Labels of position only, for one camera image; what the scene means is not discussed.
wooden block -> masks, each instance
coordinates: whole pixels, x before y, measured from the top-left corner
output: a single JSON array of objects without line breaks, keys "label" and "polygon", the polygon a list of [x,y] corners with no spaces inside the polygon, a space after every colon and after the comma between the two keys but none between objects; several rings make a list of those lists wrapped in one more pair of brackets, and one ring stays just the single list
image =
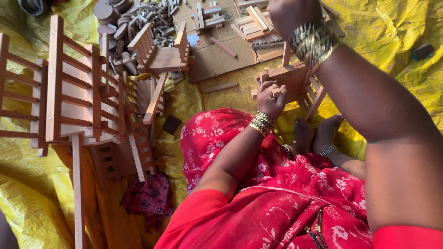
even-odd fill
[{"label": "wooden block", "polygon": [[169,115],[165,121],[165,123],[162,126],[162,130],[166,131],[167,133],[174,135],[177,128],[180,126],[182,121],[172,115]]},{"label": "wooden block", "polygon": [[202,92],[204,92],[204,93],[213,93],[213,92],[216,92],[216,91],[233,88],[233,87],[235,87],[237,85],[238,85],[237,82],[232,82],[232,83],[227,83],[227,84],[223,84],[223,85],[219,85],[219,86],[209,87],[209,88],[203,89]]},{"label": "wooden block", "polygon": [[217,46],[219,46],[221,49],[223,49],[226,53],[231,55],[234,58],[237,58],[237,54],[234,53],[234,51],[230,50],[227,46],[225,46],[223,43],[221,43],[219,40],[217,40],[215,37],[211,37],[210,40],[215,43]]}]

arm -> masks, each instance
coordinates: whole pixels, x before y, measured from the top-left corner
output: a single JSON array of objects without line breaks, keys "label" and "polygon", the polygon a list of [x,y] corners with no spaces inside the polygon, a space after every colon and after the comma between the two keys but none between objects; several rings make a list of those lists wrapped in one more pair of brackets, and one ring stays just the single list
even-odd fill
[{"label": "arm", "polygon": [[[272,97],[272,89],[278,88],[274,83],[258,83],[257,105],[259,111],[278,118],[286,103],[286,86],[281,86],[282,94],[276,99]],[[219,152],[191,194],[203,189],[215,189],[231,200],[239,182],[250,170],[263,140],[260,132],[247,126]]]},{"label": "arm", "polygon": [[[319,20],[317,0],[273,0],[270,13],[284,38]],[[368,223],[443,230],[443,139],[421,103],[347,46],[317,77],[349,123],[368,141],[365,187]]]}]

gold bangle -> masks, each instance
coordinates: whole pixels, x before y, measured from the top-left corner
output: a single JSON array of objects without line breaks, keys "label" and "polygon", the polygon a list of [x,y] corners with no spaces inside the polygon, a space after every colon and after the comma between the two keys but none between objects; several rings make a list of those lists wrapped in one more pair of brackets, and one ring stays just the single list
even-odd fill
[{"label": "gold bangle", "polygon": [[260,132],[264,138],[266,138],[266,135],[263,133],[263,131],[260,130],[260,128],[258,128],[257,126],[253,125],[253,124],[249,124],[249,126],[254,127],[254,129],[256,129],[258,132]]}]

red saree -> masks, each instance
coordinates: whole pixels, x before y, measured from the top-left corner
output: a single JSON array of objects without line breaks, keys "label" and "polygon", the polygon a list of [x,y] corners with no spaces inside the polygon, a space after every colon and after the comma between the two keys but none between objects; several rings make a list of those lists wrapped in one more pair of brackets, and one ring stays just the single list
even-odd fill
[{"label": "red saree", "polygon": [[[183,126],[188,192],[252,118],[239,110],[218,109],[198,113]],[[205,217],[187,232],[178,248],[316,248],[304,227],[315,231],[319,209],[323,209],[322,234],[328,248],[373,246],[366,224],[364,182],[317,154],[291,160],[272,134],[263,141],[239,189],[262,191],[234,198]]]}]

round wooden disc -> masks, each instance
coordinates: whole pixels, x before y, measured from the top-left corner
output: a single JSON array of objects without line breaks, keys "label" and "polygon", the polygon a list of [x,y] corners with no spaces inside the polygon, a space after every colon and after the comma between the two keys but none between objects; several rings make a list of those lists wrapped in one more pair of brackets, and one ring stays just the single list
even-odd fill
[{"label": "round wooden disc", "polygon": [[110,5],[104,4],[102,1],[98,2],[94,6],[94,15],[98,19],[110,18],[113,14],[114,9]]},{"label": "round wooden disc", "polygon": [[103,24],[97,28],[97,32],[100,35],[103,35],[104,33],[107,33],[108,35],[114,35],[115,31],[116,31],[115,29],[111,28],[106,24]]},{"label": "round wooden disc", "polygon": [[118,27],[117,31],[114,34],[115,40],[122,38],[126,32],[128,32],[128,24],[124,23],[120,27]]}]

